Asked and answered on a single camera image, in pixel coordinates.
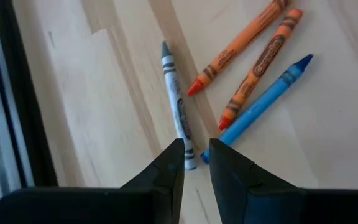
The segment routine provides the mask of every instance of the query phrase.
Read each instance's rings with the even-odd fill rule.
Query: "orange crayon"
[[[192,95],[208,86],[242,52],[251,40],[272,23],[291,0],[273,0],[212,62],[198,74],[187,91]]]
[[[234,121],[234,118],[240,111],[242,105],[244,105],[248,96],[251,94],[252,90],[254,90],[256,84],[258,84],[260,78],[266,72],[266,69],[269,67],[270,63],[272,63],[284,42],[291,36],[292,30],[295,28],[301,17],[302,11],[300,9],[291,9],[284,17],[283,22],[279,25],[278,29],[270,39],[258,61],[256,61],[255,65],[248,72],[246,78],[241,82],[234,96],[223,110],[219,122],[220,130],[229,127]]]

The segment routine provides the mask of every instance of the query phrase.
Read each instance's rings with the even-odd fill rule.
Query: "wood grain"
[[[269,0],[15,0],[60,185],[119,187],[175,138],[160,44],[182,92]],[[233,145],[300,187],[358,188],[358,2],[299,0],[304,17],[251,94],[314,53],[305,76]],[[280,17],[202,93],[184,97],[195,149]],[[220,223],[202,165],[185,176],[181,223]]]

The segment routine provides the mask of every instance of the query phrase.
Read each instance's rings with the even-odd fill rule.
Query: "crayon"
[[[190,129],[186,119],[183,100],[181,98],[173,55],[169,51],[165,41],[162,42],[161,61],[177,136],[183,138],[183,141],[185,142],[185,170],[193,170],[197,168],[197,164],[193,145],[191,143]]]
[[[227,47],[195,78],[187,91],[192,95],[208,86],[247,45],[285,10],[291,0],[273,0]]]
[[[238,119],[219,137],[219,140],[230,146],[274,101],[280,97],[297,79],[313,58],[307,55],[299,62],[291,65]],[[206,149],[201,158],[209,162],[209,149]]]
[[[246,102],[248,96],[258,84],[266,69],[276,57],[278,51],[282,48],[285,41],[291,36],[292,30],[297,25],[302,17],[300,9],[291,9],[284,17],[283,22],[279,25],[272,38],[269,40],[266,48],[256,61],[255,65],[249,70],[246,78],[241,82],[239,88],[229,103],[223,110],[221,120],[219,122],[219,129],[223,130],[230,126],[234,118]]]

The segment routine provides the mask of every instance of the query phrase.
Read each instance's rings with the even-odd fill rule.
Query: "wooden table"
[[[270,0],[15,0],[62,186],[119,187],[175,138],[160,65],[181,90]],[[304,17],[249,105],[291,63],[315,58],[233,148],[300,187],[358,188],[358,1],[299,0]],[[283,15],[205,91],[184,97],[199,154]],[[219,223],[208,166],[186,173],[182,223]]]

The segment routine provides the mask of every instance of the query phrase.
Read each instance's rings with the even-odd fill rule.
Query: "blue crayon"
[[[299,62],[291,65],[255,102],[242,113],[236,121],[226,129],[219,137],[219,140],[230,146],[292,83],[297,81],[305,71],[312,54],[307,55]],[[201,158],[209,163],[209,149],[206,149]]]

